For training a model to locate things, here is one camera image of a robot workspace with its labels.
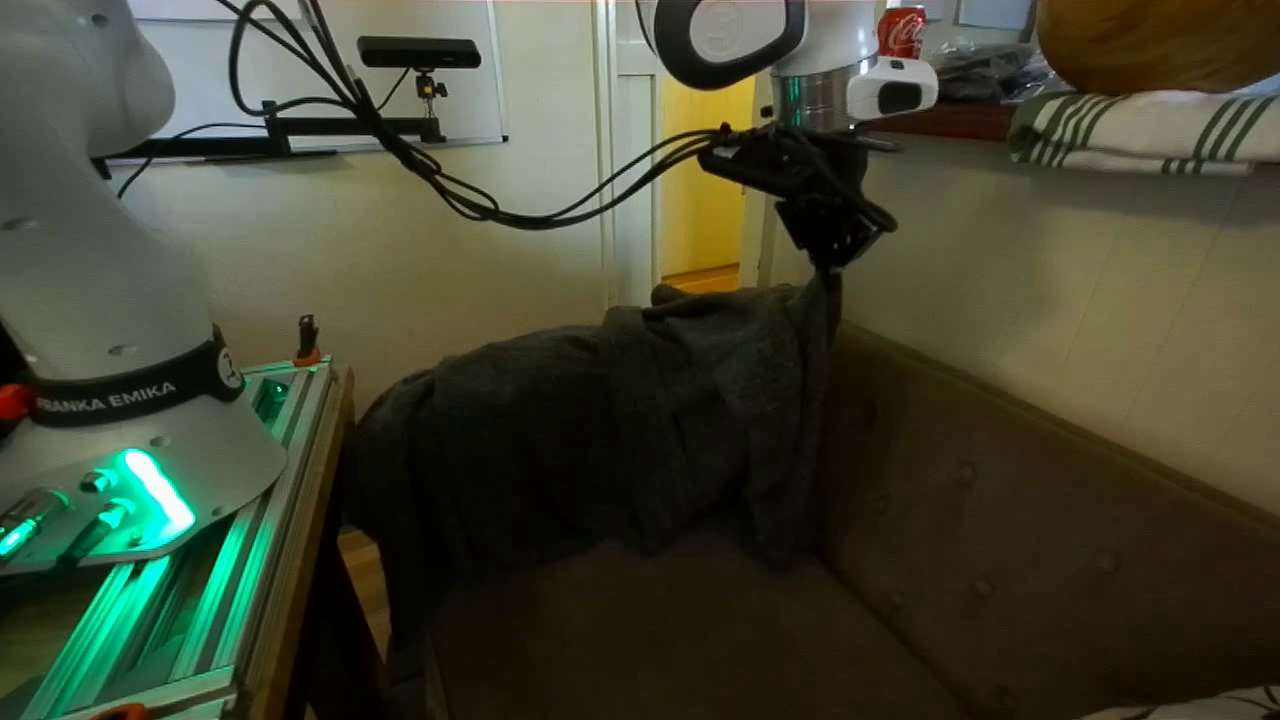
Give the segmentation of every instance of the white wall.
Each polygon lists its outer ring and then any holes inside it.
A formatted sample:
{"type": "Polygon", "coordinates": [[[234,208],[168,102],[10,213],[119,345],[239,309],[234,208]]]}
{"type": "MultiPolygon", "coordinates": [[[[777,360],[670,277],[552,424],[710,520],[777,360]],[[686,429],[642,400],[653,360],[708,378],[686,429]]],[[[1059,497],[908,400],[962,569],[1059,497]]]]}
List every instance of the white wall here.
{"type": "MultiPolygon", "coordinates": [[[[1280,514],[1280,181],[1051,178],[904,140],[869,198],[900,233],[848,321],[1280,514]]],[[[772,224],[763,281],[803,277],[772,224]]]]}
{"type": "MultiPolygon", "coordinates": [[[[600,181],[592,0],[498,0],[508,132],[438,159],[508,208],[549,213],[600,181]]],[[[600,321],[602,233],[455,222],[384,158],[153,167],[127,208],[201,256],[239,364],[290,353],[316,313],[358,400],[438,356],[549,324],[600,321]]]]}

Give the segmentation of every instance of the gray blanket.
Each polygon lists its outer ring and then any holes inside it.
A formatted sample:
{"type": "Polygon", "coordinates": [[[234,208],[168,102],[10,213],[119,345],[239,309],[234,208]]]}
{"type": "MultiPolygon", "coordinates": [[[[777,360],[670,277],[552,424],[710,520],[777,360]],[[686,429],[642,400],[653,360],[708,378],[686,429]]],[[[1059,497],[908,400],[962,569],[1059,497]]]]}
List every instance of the gray blanket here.
{"type": "Polygon", "coordinates": [[[767,565],[812,544],[812,474],[838,281],[726,295],[660,288],[600,329],[530,331],[388,388],[345,454],[393,643],[469,575],[621,537],[660,551],[736,515],[767,565]]]}

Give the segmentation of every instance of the green light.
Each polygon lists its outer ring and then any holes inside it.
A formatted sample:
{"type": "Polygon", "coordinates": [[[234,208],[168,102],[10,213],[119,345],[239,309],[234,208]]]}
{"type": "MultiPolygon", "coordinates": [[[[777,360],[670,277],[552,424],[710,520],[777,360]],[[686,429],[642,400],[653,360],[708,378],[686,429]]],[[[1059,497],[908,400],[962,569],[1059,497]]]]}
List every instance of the green light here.
{"type": "Polygon", "coordinates": [[[194,526],[194,514],[175,497],[170,481],[160,474],[160,466],[146,454],[140,448],[124,454],[124,467],[146,488],[146,497],[168,515],[170,532],[183,532],[194,526]]]}
{"type": "Polygon", "coordinates": [[[14,526],[10,532],[0,537],[0,561],[6,561],[10,551],[18,551],[33,537],[35,537],[35,520],[14,526]]]}

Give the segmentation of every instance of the wire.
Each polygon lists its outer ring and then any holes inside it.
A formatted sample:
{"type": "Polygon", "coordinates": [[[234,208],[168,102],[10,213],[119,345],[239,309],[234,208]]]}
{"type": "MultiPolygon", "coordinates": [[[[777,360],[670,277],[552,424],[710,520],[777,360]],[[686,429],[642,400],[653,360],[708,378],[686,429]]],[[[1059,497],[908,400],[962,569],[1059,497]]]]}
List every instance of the wire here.
{"type": "MultiPolygon", "coordinates": [[[[214,132],[214,130],[261,130],[261,126],[231,126],[231,120],[192,126],[192,130],[160,140],[160,147],[164,147],[164,143],[181,143],[181,140],[201,137],[201,132],[214,132]]],[[[124,200],[127,187],[157,165],[157,152],[160,152],[160,147],[153,147],[153,152],[124,178],[124,183],[114,187],[114,200],[124,200]]]]}
{"type": "Polygon", "coordinates": [[[231,0],[220,0],[231,15],[231,49],[229,49],[229,85],[231,85],[231,102],[244,116],[265,116],[265,110],[250,110],[244,102],[239,89],[239,53],[244,53],[244,32],[256,27],[261,37],[268,37],[272,44],[279,44],[289,57],[297,57],[305,69],[311,69],[333,97],[301,97],[301,102],[282,102],[276,105],[276,113],[282,110],[305,110],[305,105],[327,105],[327,110],[345,110],[357,116],[357,126],[398,159],[402,173],[421,178],[438,200],[444,208],[451,208],[464,222],[481,222],[481,224],[508,224],[508,230],[525,230],[525,233],[549,233],[549,230],[569,230],[569,224],[582,224],[596,222],[613,208],[621,208],[625,200],[631,200],[638,187],[649,187],[656,178],[670,173],[677,165],[692,159],[697,152],[703,152],[717,137],[724,137],[726,130],[699,130],[699,132],[681,132],[666,137],[660,143],[653,143],[649,152],[638,152],[636,159],[627,159],[625,167],[615,167],[613,178],[602,178],[592,191],[582,191],[581,200],[565,205],[561,213],[508,213],[492,191],[483,191],[472,181],[451,178],[427,147],[402,140],[398,132],[393,132],[393,126],[380,116],[388,110],[388,102],[396,97],[396,89],[402,85],[402,77],[393,85],[393,93],[376,105],[365,89],[358,77],[346,71],[327,15],[320,8],[320,0],[301,0],[301,15],[307,37],[290,26],[289,12],[279,12],[272,0],[244,0],[239,8],[231,0]]]}

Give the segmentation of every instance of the brown couch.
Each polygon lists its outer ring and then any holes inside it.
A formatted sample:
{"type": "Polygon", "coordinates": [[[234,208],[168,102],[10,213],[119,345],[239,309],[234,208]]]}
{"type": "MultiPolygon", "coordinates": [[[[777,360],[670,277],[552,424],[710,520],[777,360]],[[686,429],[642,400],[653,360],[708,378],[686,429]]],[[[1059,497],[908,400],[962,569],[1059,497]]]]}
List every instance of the brown couch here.
{"type": "Polygon", "coordinates": [[[602,544],[431,620],[451,720],[1051,720],[1280,681],[1280,526],[838,331],[822,548],[602,544]]]}

